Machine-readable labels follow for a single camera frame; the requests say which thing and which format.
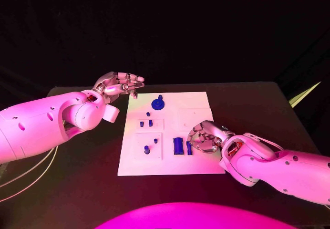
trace black background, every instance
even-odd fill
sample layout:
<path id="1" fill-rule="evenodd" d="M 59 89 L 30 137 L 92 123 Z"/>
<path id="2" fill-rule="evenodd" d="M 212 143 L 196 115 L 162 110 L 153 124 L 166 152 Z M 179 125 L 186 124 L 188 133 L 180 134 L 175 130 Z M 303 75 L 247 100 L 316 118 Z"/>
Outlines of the black background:
<path id="1" fill-rule="evenodd" d="M 2 1 L 0 109 L 55 86 L 92 86 L 110 71 L 141 75 L 147 84 L 275 81 L 288 99 L 323 81 L 296 109 L 317 141 L 329 126 L 329 6 Z"/>

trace white robotic arm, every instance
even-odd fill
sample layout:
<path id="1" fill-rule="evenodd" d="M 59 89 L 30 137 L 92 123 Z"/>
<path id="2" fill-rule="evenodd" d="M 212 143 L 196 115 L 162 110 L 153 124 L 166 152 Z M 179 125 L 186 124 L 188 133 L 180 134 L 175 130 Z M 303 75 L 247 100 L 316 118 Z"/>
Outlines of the white robotic arm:
<path id="1" fill-rule="evenodd" d="M 137 98 L 144 78 L 107 73 L 91 90 L 71 92 L 0 111 L 0 164 L 43 153 L 77 134 L 95 128 L 101 119 L 116 121 L 120 110 L 108 105 L 120 94 Z"/>
<path id="2" fill-rule="evenodd" d="M 196 134 L 201 142 L 193 141 Z M 274 152 L 260 140 L 280 148 L 280 151 Z M 212 121 L 203 121 L 192 129 L 188 141 L 205 153 L 222 148 L 219 165 L 244 185 L 254 186 L 261 179 L 280 192 L 330 205 L 329 157 L 284 150 L 275 143 L 250 133 L 235 135 Z"/>

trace small blue piece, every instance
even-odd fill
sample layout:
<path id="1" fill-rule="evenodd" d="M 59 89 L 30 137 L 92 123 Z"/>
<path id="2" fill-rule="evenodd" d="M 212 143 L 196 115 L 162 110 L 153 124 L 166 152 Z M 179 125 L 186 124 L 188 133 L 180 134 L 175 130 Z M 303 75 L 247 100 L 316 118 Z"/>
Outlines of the small blue piece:
<path id="1" fill-rule="evenodd" d="M 188 144 L 188 155 L 193 155 L 192 145 L 189 142 L 186 142 L 186 144 Z"/>
<path id="2" fill-rule="evenodd" d="M 180 137 L 176 137 L 173 139 L 175 142 L 175 155 L 183 155 L 183 139 Z"/>
<path id="3" fill-rule="evenodd" d="M 149 146 L 144 146 L 144 153 L 150 154 L 150 147 Z"/>
<path id="4" fill-rule="evenodd" d="M 152 102 L 152 107 L 154 110 L 162 110 L 165 108 L 166 104 L 163 102 L 163 96 L 159 95 L 159 98 Z"/>

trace white board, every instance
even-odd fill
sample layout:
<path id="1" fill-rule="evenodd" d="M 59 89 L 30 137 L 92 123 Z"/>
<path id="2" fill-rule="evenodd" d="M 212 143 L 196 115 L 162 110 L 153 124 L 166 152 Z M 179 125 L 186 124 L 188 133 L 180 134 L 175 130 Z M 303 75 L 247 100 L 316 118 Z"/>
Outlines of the white board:
<path id="1" fill-rule="evenodd" d="M 152 102 L 160 94 L 165 108 L 156 111 Z M 139 99 L 130 97 L 118 176 L 225 173 L 219 166 L 219 150 L 205 154 L 193 148 L 193 155 L 188 155 L 186 139 L 192 128 L 205 120 L 214 121 L 206 92 L 160 94 L 139 94 Z M 176 137 L 183 138 L 185 155 L 175 155 Z"/>

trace table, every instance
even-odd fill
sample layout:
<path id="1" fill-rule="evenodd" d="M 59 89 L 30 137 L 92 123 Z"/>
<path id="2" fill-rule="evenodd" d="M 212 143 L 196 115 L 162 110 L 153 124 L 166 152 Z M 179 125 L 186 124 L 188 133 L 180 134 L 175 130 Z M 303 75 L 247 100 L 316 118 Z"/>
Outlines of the table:
<path id="1" fill-rule="evenodd" d="M 49 96 L 91 87 L 56 87 Z M 215 122 L 237 134 L 250 132 L 284 148 L 319 153 L 275 83 L 147 85 L 140 93 L 208 92 Z M 113 105 L 116 123 L 101 121 L 59 146 L 54 164 L 38 183 L 0 203 L 0 228 L 94 228 L 124 212 L 169 202 L 202 202 L 242 208 L 294 225 L 330 225 L 330 211 L 280 193 L 264 181 L 242 185 L 229 174 L 118 177 L 128 96 Z M 9 163 L 2 183 L 22 174 L 45 154 Z M 36 179 L 45 162 L 13 185 L 7 197 Z"/>

